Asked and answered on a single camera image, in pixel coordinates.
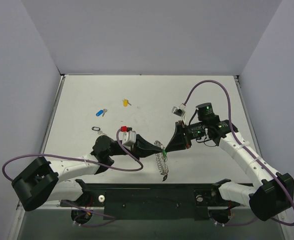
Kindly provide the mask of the green tag key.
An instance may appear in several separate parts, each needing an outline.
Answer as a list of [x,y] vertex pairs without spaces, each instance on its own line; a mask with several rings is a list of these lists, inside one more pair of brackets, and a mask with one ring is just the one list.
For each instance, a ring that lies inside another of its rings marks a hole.
[[167,161],[167,154],[165,149],[162,150],[162,159],[166,162]]

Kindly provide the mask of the metal disc with keyrings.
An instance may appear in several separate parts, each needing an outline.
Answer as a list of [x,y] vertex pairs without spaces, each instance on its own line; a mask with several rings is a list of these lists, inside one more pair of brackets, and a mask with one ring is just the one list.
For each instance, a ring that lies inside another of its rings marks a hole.
[[165,147],[164,147],[164,145],[163,145],[160,141],[158,141],[158,140],[156,140],[156,141],[154,142],[154,144],[155,144],[157,147],[161,148],[161,152],[155,154],[155,157],[156,157],[156,164],[157,164],[158,170],[159,170],[159,172],[160,172],[161,175],[163,175],[163,176],[168,176],[169,168],[168,168],[168,166],[167,166],[167,164],[166,164],[167,161],[164,161],[164,160],[162,159],[162,150],[165,149]]

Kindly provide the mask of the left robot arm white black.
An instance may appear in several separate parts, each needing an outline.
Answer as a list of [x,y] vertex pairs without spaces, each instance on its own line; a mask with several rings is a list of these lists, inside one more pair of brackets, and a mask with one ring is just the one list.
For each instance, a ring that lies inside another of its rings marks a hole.
[[81,158],[52,154],[38,156],[12,180],[12,187],[27,212],[47,201],[55,200],[70,200],[84,206],[88,203],[90,194],[78,183],[73,183],[73,178],[114,169],[112,156],[129,155],[139,160],[161,152],[160,147],[140,135],[129,142],[101,135],[96,139],[92,152]]

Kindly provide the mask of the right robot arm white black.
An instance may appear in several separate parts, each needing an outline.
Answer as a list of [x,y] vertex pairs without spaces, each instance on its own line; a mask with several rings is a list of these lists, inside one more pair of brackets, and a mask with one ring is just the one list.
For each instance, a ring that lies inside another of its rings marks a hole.
[[192,140],[208,137],[240,166],[252,186],[234,183],[229,179],[213,184],[211,201],[217,205],[232,201],[250,207],[254,215],[266,221],[292,206],[294,180],[289,174],[281,174],[270,167],[245,141],[238,129],[221,121],[207,102],[196,107],[194,113],[199,122],[186,125],[175,123],[175,132],[166,152],[182,151],[191,148]]

